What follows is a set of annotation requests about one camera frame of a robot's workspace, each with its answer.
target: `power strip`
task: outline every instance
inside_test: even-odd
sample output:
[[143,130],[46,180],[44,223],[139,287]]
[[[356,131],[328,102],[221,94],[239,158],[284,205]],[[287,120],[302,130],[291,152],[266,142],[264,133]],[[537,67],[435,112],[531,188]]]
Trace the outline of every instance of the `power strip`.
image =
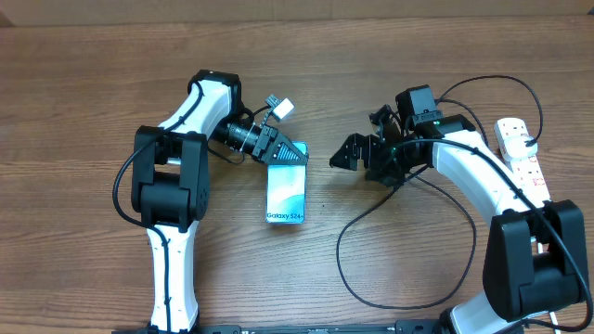
[[521,188],[534,194],[534,199],[550,200],[545,176],[536,158],[538,144],[529,148],[525,145],[532,139],[526,123],[517,118],[501,119],[495,123],[495,135],[503,160],[520,179]]

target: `white power strip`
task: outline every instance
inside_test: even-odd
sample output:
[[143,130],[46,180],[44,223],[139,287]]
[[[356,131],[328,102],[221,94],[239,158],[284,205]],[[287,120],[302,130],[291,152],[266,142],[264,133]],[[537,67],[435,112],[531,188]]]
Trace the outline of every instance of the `white power strip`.
[[521,188],[534,194],[534,199],[550,200],[545,176],[536,158],[538,144],[529,148],[525,145],[532,139],[526,123],[517,118],[501,119],[495,123],[495,135],[503,160],[520,179]]

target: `wooden table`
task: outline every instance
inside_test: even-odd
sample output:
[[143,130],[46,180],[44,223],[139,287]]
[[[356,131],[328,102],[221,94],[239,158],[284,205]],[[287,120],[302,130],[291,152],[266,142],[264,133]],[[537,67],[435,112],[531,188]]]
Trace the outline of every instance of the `wooden table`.
[[[111,205],[113,178],[141,124],[165,120],[199,69],[238,73],[252,109],[271,93],[297,110],[279,127],[310,147],[306,222],[265,223],[266,168],[210,158],[212,195],[196,240],[202,324],[391,323],[437,317],[482,289],[486,224],[460,291],[418,311],[367,307],[344,288],[335,244],[344,225],[388,189],[330,169],[367,115],[406,88],[437,95],[475,75],[526,80],[545,111],[538,156],[554,199],[572,199],[594,238],[594,19],[386,19],[0,29],[0,332],[109,333],[138,328],[153,305],[146,232]],[[518,84],[469,83],[451,96],[487,132],[502,117],[537,130]],[[445,114],[463,112],[444,106]],[[427,178],[467,207],[435,171]],[[131,211],[129,175],[121,197]],[[590,257],[594,246],[590,243]],[[411,305],[445,296],[471,249],[469,224],[418,181],[345,235],[345,273],[365,298]],[[590,259],[590,272],[594,261]],[[575,324],[584,306],[559,312]],[[530,331],[549,333],[538,328]]]

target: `tabletop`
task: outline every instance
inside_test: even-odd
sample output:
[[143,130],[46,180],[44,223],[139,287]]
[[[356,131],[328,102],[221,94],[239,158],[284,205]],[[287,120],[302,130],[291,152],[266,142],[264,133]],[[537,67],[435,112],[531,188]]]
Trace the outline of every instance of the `tabletop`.
[[[140,125],[167,119],[200,69],[237,73],[251,109],[270,94],[296,110],[280,131],[309,146],[305,223],[265,222],[264,165],[209,157],[211,198],[195,247],[204,325],[386,324],[435,318],[482,289],[488,230],[478,226],[471,271],[428,309],[368,307],[342,284],[342,228],[389,189],[364,171],[329,167],[346,136],[372,132],[368,114],[405,89],[484,74],[528,82],[544,109],[538,157],[553,199],[571,199],[594,238],[594,18],[365,19],[0,29],[0,333],[109,333],[150,319],[146,231],[113,210],[111,187]],[[473,108],[496,150],[493,125],[526,120],[534,100],[517,83],[467,83],[449,96]],[[445,115],[464,113],[443,106]],[[130,175],[120,190],[129,204]],[[447,198],[419,181],[352,227],[342,267],[353,289],[381,304],[445,296],[466,265],[472,233]],[[589,253],[594,253],[592,243]],[[576,324],[584,305],[558,312]],[[548,333],[534,328],[530,333]]]

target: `robotic hand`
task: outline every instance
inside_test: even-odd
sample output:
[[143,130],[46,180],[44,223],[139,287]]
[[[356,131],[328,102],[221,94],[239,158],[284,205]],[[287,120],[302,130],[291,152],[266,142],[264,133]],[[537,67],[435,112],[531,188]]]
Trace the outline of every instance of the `robotic hand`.
[[[208,140],[250,154],[265,164],[305,165],[303,154],[278,129],[253,122],[241,102],[236,74],[199,71],[189,82],[188,97],[160,127],[136,131],[135,153],[114,185],[114,205],[127,221],[145,227],[152,247],[155,305],[146,328],[114,333],[191,333],[197,330],[199,307],[194,293],[194,237],[209,198]],[[288,99],[266,100],[277,120],[292,109]],[[125,168],[134,160],[132,206],[136,221],[122,212],[117,188]],[[155,164],[179,164],[180,173],[155,171]]]
[[[424,330],[415,331],[413,321],[408,324],[411,332],[517,333],[527,324],[550,327],[526,318],[583,301],[590,315],[578,328],[587,327],[591,296],[584,217],[577,206],[570,200],[543,202],[533,188],[520,189],[520,180],[491,153],[466,118],[443,116],[429,86],[407,89],[396,97],[396,104],[398,114],[384,106],[369,116],[378,135],[349,135],[330,166],[356,170],[361,159],[366,179],[397,186],[411,168],[426,164],[458,186],[490,225],[484,292],[445,310],[430,326],[419,326]],[[526,141],[525,150],[532,150],[533,144]],[[549,252],[533,255],[531,237],[549,243]],[[406,328],[398,322],[395,327]]]

